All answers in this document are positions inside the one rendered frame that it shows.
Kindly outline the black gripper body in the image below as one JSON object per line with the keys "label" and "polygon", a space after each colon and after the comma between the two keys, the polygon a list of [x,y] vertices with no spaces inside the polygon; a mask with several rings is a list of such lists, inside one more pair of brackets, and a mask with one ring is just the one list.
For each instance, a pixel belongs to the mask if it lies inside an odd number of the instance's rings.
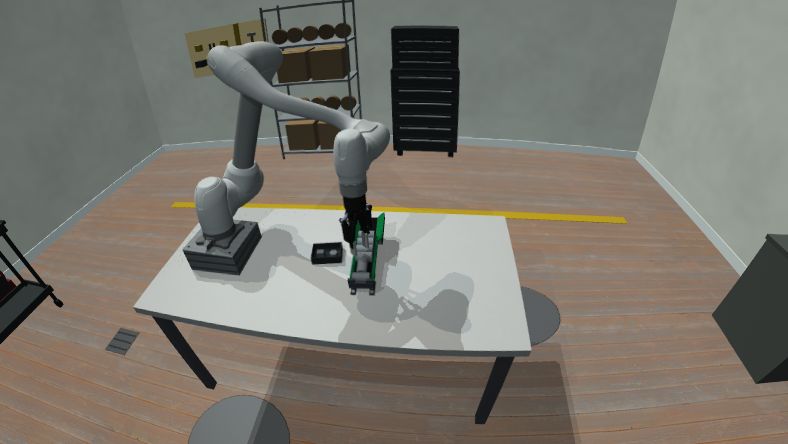
{"label": "black gripper body", "polygon": [[[348,219],[354,221],[354,214],[358,214],[358,219],[361,219],[360,210],[365,212],[366,209],[366,194],[361,197],[357,198],[347,198],[343,196],[343,202],[345,207],[345,215],[347,214]],[[358,220],[357,219],[357,220]]]}

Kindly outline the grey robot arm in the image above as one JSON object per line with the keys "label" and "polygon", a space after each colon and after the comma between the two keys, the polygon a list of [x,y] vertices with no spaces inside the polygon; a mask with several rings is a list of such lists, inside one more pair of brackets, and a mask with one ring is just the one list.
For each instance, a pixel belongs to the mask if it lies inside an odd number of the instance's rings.
{"label": "grey robot arm", "polygon": [[283,54],[271,43],[251,42],[230,48],[216,46],[208,53],[207,61],[215,76],[239,92],[240,97],[233,161],[227,164],[223,179],[205,178],[195,189],[195,209],[203,232],[195,241],[197,245],[207,250],[212,247],[228,249],[245,228],[244,224],[234,224],[233,216],[263,186],[263,173],[254,160],[262,105],[340,129],[333,148],[340,193],[347,198],[357,198],[367,192],[367,170],[390,141],[385,125],[357,120],[273,88],[270,83],[283,62]]}

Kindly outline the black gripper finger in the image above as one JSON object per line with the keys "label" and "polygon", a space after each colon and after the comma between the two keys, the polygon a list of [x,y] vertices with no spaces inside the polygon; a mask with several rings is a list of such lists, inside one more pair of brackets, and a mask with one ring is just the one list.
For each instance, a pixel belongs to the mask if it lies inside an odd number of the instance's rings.
{"label": "black gripper finger", "polygon": [[[340,218],[339,221],[340,221],[341,226],[342,226],[342,232],[343,232],[344,241],[346,241],[346,242],[348,242],[350,244],[351,254],[356,257],[357,256],[357,248],[356,248],[356,241],[355,241],[355,232],[356,232],[356,224],[357,224],[358,214],[357,213],[354,214],[354,222],[348,219],[347,214],[348,213],[346,213],[346,215],[343,218]],[[348,222],[349,222],[349,226],[348,226]]]}
{"label": "black gripper finger", "polygon": [[[360,227],[361,227],[361,234],[362,234],[362,244],[367,249],[369,248],[369,239],[368,234],[372,229],[372,216],[371,216],[372,205],[366,203],[365,212],[360,210],[361,219],[358,219]],[[368,225],[369,224],[369,225]]]}

